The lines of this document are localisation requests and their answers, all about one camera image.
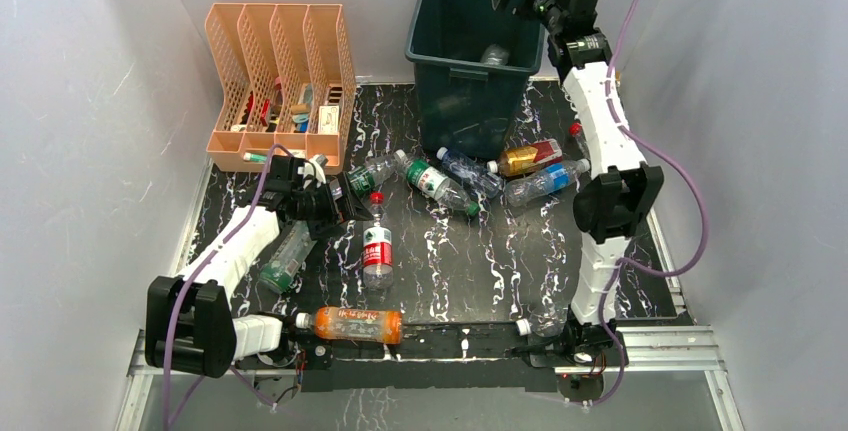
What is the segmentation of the red label water bottle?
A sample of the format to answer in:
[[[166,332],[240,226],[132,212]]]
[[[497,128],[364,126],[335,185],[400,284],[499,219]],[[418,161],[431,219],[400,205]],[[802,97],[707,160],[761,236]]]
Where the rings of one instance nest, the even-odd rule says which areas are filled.
[[[370,195],[370,210],[372,220],[363,231],[363,284],[368,289],[386,289],[393,283],[393,248],[381,192]]]

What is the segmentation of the blue white label bottle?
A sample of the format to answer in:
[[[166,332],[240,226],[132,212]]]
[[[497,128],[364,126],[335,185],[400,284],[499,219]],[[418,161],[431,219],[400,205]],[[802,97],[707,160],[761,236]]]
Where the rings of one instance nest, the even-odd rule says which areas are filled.
[[[509,59],[510,51],[507,48],[491,44],[484,50],[479,62],[487,66],[506,66]]]

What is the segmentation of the orange drink bottle white cap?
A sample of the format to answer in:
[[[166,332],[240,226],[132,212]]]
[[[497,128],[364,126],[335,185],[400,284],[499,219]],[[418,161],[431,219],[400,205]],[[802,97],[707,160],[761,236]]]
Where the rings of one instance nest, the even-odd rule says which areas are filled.
[[[315,313],[298,313],[295,326],[329,341],[367,341],[398,345],[403,339],[398,311],[323,307]]]

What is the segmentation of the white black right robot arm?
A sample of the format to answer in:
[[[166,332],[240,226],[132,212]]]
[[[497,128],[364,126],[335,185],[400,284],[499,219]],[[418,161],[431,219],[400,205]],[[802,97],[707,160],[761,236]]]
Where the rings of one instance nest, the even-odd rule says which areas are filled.
[[[538,22],[548,33],[549,59],[585,133],[591,178],[573,200],[583,256],[575,295],[553,349],[577,365],[590,364],[615,341],[619,267],[637,228],[664,183],[636,143],[622,132],[610,42],[596,26],[598,0],[491,0]]]

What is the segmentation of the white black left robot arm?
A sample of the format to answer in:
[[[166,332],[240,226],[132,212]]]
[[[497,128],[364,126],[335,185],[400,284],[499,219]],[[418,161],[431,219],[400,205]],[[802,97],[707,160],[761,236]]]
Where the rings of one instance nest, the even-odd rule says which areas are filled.
[[[370,219],[362,196],[352,177],[326,175],[317,158],[273,156],[252,200],[233,211],[212,243],[177,274],[150,284],[147,365],[218,378],[234,362],[258,354],[275,367],[293,363],[299,342],[284,331],[292,319],[266,312],[236,317],[232,296],[281,231],[301,227],[316,240],[348,221]]]

